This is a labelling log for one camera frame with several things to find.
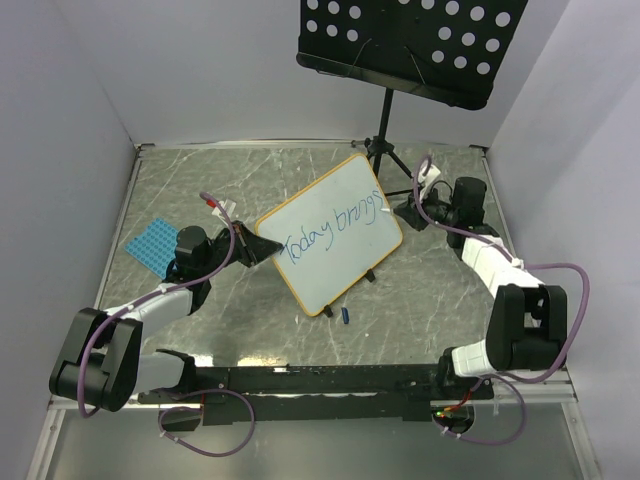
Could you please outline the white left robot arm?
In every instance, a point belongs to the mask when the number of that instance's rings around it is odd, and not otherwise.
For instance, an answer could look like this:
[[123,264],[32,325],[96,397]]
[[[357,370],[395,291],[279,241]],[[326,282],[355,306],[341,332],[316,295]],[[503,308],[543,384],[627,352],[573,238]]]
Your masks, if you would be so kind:
[[194,358],[170,349],[144,355],[144,340],[198,311],[213,274],[235,262],[256,266],[283,248],[240,221],[214,238],[199,226],[183,228],[165,278],[154,290],[122,306],[76,313],[49,378],[50,393],[111,412],[132,395],[152,390],[177,402],[189,400],[198,387]]

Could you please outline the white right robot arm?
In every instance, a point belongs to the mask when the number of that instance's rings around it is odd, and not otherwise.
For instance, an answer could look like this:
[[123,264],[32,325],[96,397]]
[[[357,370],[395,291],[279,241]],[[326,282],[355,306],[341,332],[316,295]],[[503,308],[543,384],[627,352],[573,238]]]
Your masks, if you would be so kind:
[[470,388],[472,377],[495,373],[537,372],[534,380],[542,380],[564,363],[566,292],[526,271],[497,230],[485,222],[484,181],[458,178],[448,200],[440,198],[437,183],[420,175],[414,192],[394,213],[416,231],[429,225],[445,230],[449,248],[493,298],[485,337],[443,354],[447,367],[436,375],[438,390],[458,398]]

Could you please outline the yellow framed whiteboard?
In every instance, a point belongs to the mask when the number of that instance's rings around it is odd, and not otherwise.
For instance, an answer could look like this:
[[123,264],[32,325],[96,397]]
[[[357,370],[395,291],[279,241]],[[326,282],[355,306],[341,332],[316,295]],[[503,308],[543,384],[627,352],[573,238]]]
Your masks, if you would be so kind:
[[402,230],[373,169],[354,154],[257,220],[282,244],[274,264],[308,316],[320,315],[393,253]]

